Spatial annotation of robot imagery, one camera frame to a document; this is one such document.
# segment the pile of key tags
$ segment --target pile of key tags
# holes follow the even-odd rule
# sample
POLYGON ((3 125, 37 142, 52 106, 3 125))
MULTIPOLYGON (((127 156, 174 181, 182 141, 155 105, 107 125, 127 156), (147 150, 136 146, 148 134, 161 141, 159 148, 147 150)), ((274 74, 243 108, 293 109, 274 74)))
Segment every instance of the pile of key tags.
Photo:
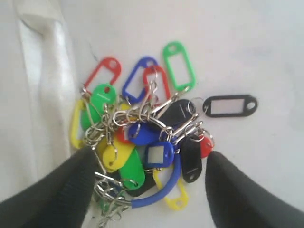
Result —
MULTIPOLYGON (((169 66, 167 68, 169 74, 172 73, 169 66)), ((199 178, 201 159, 214 146, 212 135, 198 120, 195 105, 191 100, 181 99, 195 83, 183 86, 173 83, 178 92, 172 96, 166 93, 168 99, 160 102, 155 95, 156 79, 161 75, 167 80, 164 74, 156 62, 146 66, 143 96, 138 99, 124 92, 116 95, 113 83, 100 84, 93 92, 86 86, 82 89, 74 113, 71 141, 77 149, 90 146, 98 160, 94 193, 102 215, 98 227, 120 220, 128 208, 149 206, 162 199, 170 209, 185 208, 189 197, 184 183, 199 178), (153 80, 148 81, 147 74, 153 74, 153 80), (77 139, 79 120, 84 130, 81 139, 77 139), (142 147, 145 148, 140 157, 138 149, 142 147), (165 169, 171 171, 171 176, 163 185, 158 175, 165 169), (141 196, 154 186, 158 188, 157 193, 127 200, 141 196), (175 186, 180 190, 180 197, 169 199, 166 196, 175 186)))

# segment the black object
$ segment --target black object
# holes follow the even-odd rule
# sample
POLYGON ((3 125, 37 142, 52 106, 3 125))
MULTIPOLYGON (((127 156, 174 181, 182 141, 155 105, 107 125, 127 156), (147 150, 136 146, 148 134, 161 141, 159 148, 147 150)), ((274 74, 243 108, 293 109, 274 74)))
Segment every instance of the black object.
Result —
POLYGON ((48 176, 0 203, 3 228, 79 228, 89 206, 96 158, 86 147, 48 176))
POLYGON ((182 177, 187 183, 196 181, 201 174, 201 154, 200 142, 194 142, 190 137, 186 137, 180 145, 180 161, 182 177))
MULTIPOLYGON (((181 99, 172 103, 169 108, 161 115, 159 120, 166 126, 177 126, 181 123, 186 122, 192 117, 192 114, 188 110, 187 99, 181 99)), ((189 109, 191 112, 195 112, 195 106, 192 102, 189 103, 189 109)), ((158 126, 151 124, 154 129, 159 129, 158 126)))
POLYGON ((146 179, 140 188, 126 191, 130 196, 138 197, 156 185, 153 178, 153 174, 151 172, 146 172, 145 174, 146 174, 146 179))
POLYGON ((211 96, 207 98, 203 104, 203 111, 209 117, 245 117, 252 115, 257 110, 257 100, 251 95, 225 95, 225 96, 211 96), (212 101, 218 100, 237 100, 243 99, 243 112, 241 113, 220 113, 212 114, 212 101))
POLYGON ((275 197, 221 153, 207 159, 206 193, 218 228, 303 228, 304 213, 275 197))

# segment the red key tag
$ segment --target red key tag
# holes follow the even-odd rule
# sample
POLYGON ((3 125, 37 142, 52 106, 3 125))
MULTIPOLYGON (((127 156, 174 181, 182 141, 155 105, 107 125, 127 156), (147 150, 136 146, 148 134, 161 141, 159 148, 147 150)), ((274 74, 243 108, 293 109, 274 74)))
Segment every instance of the red key tag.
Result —
POLYGON ((88 87, 90 86, 90 84, 92 83, 93 79, 97 76, 99 70, 105 67, 107 70, 111 71, 113 73, 113 77, 110 81, 110 84, 113 85, 114 82, 118 79, 121 71, 122 71, 122 67, 120 65, 120 63, 118 62, 118 60, 116 58, 113 57, 106 57, 104 59, 102 59, 97 67, 95 68, 95 70, 91 73, 90 77, 87 79, 87 81, 84 83, 84 87, 86 90, 88 90, 88 87))
POLYGON ((165 91, 166 98, 170 99, 171 92, 170 92, 170 89, 169 89, 168 78, 167 78, 167 75, 166 75, 166 72, 164 71, 164 69, 161 66, 159 66, 159 65, 153 65, 153 66, 148 67, 148 68, 146 68, 144 70, 144 72, 143 72, 143 83, 146 85, 145 86, 146 91, 148 92, 148 90, 149 90, 149 86, 148 86, 149 79, 148 79, 148 76, 149 75, 156 75, 156 73, 158 74, 157 77, 159 77, 161 75, 162 82, 163 82, 163 88, 164 88, 164 91, 165 91))
POLYGON ((128 136, 128 132, 129 132, 129 128, 130 126, 124 126, 124 127, 119 127, 117 130, 117 139, 119 141, 121 141, 122 143, 126 143, 126 144, 131 144, 132 142, 129 140, 129 136, 128 136))
POLYGON ((200 141, 200 153, 201 153, 201 158, 206 158, 211 153, 214 144, 209 137, 206 136, 203 137, 204 137, 203 140, 200 141))

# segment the green key tag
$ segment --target green key tag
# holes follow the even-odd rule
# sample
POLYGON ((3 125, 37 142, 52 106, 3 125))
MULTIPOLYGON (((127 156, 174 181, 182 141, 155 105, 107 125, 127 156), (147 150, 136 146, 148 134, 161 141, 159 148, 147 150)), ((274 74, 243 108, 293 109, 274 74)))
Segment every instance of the green key tag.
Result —
POLYGON ((135 190, 143 185, 146 179, 146 175, 136 148, 133 149, 125 165, 119 169, 119 173, 121 178, 123 179, 124 186, 128 190, 135 190))
POLYGON ((190 87, 189 90, 192 89, 195 86, 196 79, 195 79, 195 74, 192 69, 191 63, 189 61, 188 54, 186 52, 185 47, 180 42, 173 41, 173 42, 170 42, 169 44, 167 44, 167 46, 165 46, 162 54, 165 59, 165 63, 167 65, 169 76, 173 82, 174 88, 179 92, 181 92, 187 86, 190 87), (177 69, 174 70, 170 63, 170 58, 176 59, 173 56, 176 56, 176 57, 178 56, 178 57, 183 58, 183 62, 184 62, 184 64, 186 64, 186 68, 187 68, 187 72, 185 72, 185 73, 187 73, 190 77, 189 82, 181 84, 181 85, 177 84, 176 78, 175 78, 176 76, 174 74, 174 72, 177 72, 177 69))
MULTIPOLYGON (((91 96, 91 103, 88 105, 94 123, 100 121, 101 117, 99 114, 104 113, 104 103, 113 104, 115 102, 115 99, 116 92, 114 87, 110 84, 100 84, 95 88, 91 96)), ((84 131, 86 131, 91 126, 87 109, 81 114, 80 124, 84 131)))

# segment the blue key tag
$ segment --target blue key tag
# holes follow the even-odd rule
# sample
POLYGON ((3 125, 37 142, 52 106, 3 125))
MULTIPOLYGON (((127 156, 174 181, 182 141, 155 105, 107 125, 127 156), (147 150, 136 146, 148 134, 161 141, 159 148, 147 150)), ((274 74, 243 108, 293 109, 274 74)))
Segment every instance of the blue key tag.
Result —
POLYGON ((123 90, 122 90, 122 95, 123 97, 128 97, 129 99, 129 102, 131 104, 135 104, 135 103, 138 103, 140 102, 141 100, 143 100, 145 94, 146 94, 146 90, 145 90, 145 87, 143 86, 142 87, 142 91, 141 93, 139 94, 138 97, 135 97, 133 95, 131 95, 130 93, 127 92, 127 87, 129 86, 129 84, 131 83, 131 81, 133 80, 135 74, 136 74, 136 71, 143 67, 144 69, 148 68, 149 67, 149 62, 152 63, 152 65, 157 65, 157 62, 154 58, 152 57, 143 57, 141 58, 137 64, 135 65, 135 67, 133 68, 131 74, 128 76, 128 79, 127 81, 125 82, 124 86, 123 86, 123 90))
POLYGON ((152 129, 147 123, 134 123, 128 132, 129 140, 136 146, 146 146, 158 141, 160 131, 152 129))
POLYGON ((168 168, 174 158, 173 145, 168 142, 156 142, 145 149, 144 166, 146 168, 168 168))

